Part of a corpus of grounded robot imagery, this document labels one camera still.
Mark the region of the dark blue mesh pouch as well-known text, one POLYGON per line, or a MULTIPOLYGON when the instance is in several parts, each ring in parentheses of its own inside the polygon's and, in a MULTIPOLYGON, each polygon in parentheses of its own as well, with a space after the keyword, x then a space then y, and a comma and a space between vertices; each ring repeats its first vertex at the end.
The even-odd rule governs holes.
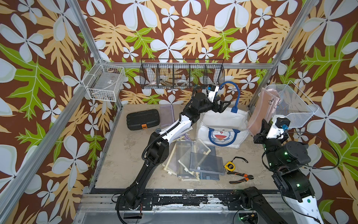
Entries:
MULTIPOLYGON (((215 147, 214 147, 214 146, 209 146, 209 149, 211 150, 211 152, 209 153, 209 155, 216 156, 215 147)), ((219 180, 220 180, 220 175, 211 174, 211 173, 200 173, 200 180, 214 180, 214 181, 219 181, 219 180)))

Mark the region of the purple mesh pouch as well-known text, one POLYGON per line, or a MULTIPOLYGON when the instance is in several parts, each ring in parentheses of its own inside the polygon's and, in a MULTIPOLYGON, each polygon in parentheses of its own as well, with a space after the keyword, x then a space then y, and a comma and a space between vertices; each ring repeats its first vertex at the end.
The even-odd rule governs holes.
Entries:
POLYGON ((168 127, 175 122, 173 105, 161 105, 159 110, 161 127, 168 127))

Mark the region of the black plastic tool case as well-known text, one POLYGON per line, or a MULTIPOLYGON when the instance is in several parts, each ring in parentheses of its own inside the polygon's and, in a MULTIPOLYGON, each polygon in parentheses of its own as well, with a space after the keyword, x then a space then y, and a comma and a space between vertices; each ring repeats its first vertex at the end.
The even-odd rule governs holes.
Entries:
POLYGON ((151 109, 128 114, 126 122, 129 130, 142 130, 158 126, 160 124, 160 116, 157 109, 151 109))

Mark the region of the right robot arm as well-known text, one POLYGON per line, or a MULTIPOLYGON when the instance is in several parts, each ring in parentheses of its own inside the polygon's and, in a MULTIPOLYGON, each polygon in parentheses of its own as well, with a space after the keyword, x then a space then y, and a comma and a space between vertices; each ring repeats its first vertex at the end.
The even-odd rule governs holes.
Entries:
POLYGON ((311 161, 308 145, 288 141, 287 118, 278 118, 270 125, 265 119, 259 133, 254 136, 255 144, 264 146, 264 167, 272 172, 274 184, 283 202, 293 211, 299 224, 322 224, 314 189, 307 176, 300 170, 311 161))

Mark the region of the pink mesh pencil pouch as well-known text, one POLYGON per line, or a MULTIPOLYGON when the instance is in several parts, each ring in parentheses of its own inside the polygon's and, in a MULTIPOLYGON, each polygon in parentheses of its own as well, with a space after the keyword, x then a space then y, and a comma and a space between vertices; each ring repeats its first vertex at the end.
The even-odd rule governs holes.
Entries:
POLYGON ((253 114, 248 122, 248 130, 252 136, 260 133, 263 119, 269 122, 275 113, 280 97, 275 89, 261 89, 253 114))

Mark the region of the cream trimmed mesh pouch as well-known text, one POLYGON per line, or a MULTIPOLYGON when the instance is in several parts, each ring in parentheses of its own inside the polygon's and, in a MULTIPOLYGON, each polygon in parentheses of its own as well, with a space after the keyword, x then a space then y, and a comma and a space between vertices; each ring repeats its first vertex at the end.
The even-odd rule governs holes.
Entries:
POLYGON ((169 158, 163 164, 163 170, 181 181, 199 181, 199 172, 190 171, 193 154, 208 155, 211 149, 200 139, 196 141, 177 140, 170 145, 169 158))

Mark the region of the yellow tape measure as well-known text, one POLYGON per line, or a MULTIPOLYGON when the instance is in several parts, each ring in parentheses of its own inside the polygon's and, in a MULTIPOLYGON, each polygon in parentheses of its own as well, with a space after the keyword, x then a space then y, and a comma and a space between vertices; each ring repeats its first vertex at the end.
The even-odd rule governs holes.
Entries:
POLYGON ((235 165, 233 164, 232 161, 228 161, 226 163, 226 165, 224 166, 224 168, 226 169, 227 172, 233 172, 235 171, 235 165))

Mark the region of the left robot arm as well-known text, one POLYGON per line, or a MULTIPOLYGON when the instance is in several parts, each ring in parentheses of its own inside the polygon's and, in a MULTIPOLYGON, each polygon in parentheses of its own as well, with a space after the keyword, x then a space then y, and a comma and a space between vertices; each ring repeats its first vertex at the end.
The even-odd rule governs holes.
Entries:
POLYGON ((225 111, 230 102, 220 100, 217 96, 219 90, 220 87, 217 85, 207 85, 206 92, 197 92, 196 89, 193 89, 192 97, 179 114, 179 119, 160 133, 153 132, 151 134, 148 145, 142 153, 144 164, 134 182, 117 198, 116 211, 123 208, 135 210, 140 206, 141 197, 151 176, 169 156, 170 144, 192 127, 199 120, 201 114, 208 111, 215 113, 225 111))

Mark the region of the white Doraemon canvas bag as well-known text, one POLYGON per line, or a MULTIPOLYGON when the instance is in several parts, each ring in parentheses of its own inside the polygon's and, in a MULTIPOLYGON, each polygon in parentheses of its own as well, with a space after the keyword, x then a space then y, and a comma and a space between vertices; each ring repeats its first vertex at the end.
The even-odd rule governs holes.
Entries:
POLYGON ((233 107, 222 113, 203 113, 197 125, 196 137, 209 146, 239 148, 249 135, 248 112, 238 109, 241 91, 237 84, 229 81, 238 93, 233 107))

